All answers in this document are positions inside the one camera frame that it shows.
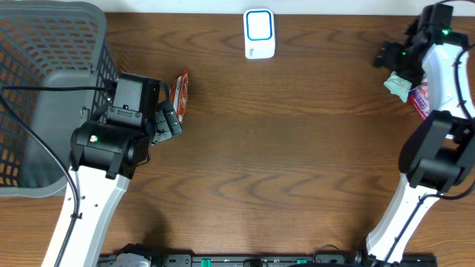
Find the teal tissue pack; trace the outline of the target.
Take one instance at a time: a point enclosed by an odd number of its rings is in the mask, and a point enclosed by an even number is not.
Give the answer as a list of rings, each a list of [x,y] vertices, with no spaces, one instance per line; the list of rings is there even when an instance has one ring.
[[[398,76],[395,71],[390,74],[390,77],[383,83],[383,85],[391,94],[398,96],[403,103],[407,101],[409,92],[412,88],[412,83]]]

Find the orange brown snack packet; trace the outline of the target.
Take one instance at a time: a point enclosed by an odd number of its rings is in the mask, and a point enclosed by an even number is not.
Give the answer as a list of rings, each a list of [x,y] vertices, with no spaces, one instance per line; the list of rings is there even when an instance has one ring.
[[[189,72],[185,70],[174,81],[170,89],[170,100],[180,124],[186,112],[188,101]]]

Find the red purple snack packet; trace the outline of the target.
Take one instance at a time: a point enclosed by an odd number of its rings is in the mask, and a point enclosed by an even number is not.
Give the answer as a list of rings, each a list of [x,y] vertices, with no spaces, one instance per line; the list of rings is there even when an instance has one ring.
[[[430,113],[428,80],[424,78],[421,84],[409,92],[408,99],[422,119],[426,119]]]

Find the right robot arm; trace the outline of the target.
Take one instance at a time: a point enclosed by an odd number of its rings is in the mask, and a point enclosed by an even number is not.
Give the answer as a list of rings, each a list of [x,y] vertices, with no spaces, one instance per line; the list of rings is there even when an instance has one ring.
[[[357,253],[356,266],[400,266],[405,247],[438,200],[460,200],[448,191],[474,167],[474,104],[467,61],[474,45],[451,27],[453,6],[440,1],[424,7],[406,30],[406,41],[384,42],[374,67],[385,67],[417,85],[428,83],[429,111],[399,154],[398,188],[378,225]]]

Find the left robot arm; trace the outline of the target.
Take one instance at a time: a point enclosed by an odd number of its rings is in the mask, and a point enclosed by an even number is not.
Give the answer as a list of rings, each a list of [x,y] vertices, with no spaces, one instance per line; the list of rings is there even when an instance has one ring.
[[[95,266],[112,216],[149,149],[181,134],[165,82],[130,73],[106,80],[112,97],[71,136],[65,199],[44,266]]]

